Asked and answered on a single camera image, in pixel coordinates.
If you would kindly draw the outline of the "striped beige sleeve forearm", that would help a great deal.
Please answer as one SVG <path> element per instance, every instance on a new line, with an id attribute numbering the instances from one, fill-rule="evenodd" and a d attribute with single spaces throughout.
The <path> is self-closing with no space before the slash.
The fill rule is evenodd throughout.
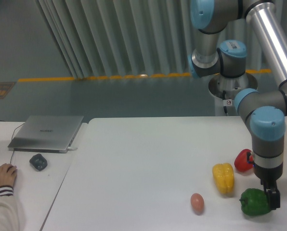
<path id="1" fill-rule="evenodd" d="M 13 187 L 0 186 L 0 231 L 19 231 L 20 223 Z"/>

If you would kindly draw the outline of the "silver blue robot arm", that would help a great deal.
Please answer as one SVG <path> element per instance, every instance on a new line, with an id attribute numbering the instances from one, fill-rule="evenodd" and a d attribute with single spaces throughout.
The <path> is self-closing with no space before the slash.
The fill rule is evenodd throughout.
<path id="1" fill-rule="evenodd" d="M 234 98 L 237 113 L 252 138 L 253 165 L 260 179 L 265 201 L 271 210 L 280 207 L 277 180 L 283 171 L 284 136 L 287 116 L 287 38 L 275 15 L 271 0 L 193 0 L 190 17 L 199 31 L 195 50 L 188 60 L 194 77 L 218 74 L 237 80 L 245 74 L 246 51 L 241 42 L 224 41 L 219 34 L 230 21 L 245 19 L 252 27 L 278 90 L 260 94 L 243 85 Z"/>

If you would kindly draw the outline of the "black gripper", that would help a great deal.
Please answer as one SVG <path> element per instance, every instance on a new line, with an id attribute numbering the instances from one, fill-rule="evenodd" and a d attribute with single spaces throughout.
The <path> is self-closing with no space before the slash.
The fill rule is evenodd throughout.
<path id="1" fill-rule="evenodd" d="M 253 165 L 255 175 L 262 181 L 271 210 L 280 208 L 280 191 L 276 181 L 283 174 L 283 161 L 283 153 L 275 157 L 262 157 L 255 152 L 247 152 L 247 162 Z"/>

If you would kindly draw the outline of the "person's right hand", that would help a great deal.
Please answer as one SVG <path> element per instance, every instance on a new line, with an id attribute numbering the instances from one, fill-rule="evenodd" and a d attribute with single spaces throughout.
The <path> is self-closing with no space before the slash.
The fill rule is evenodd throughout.
<path id="1" fill-rule="evenodd" d="M 13 187 L 17 177 L 17 166 L 3 164 L 0 166 L 0 187 Z"/>

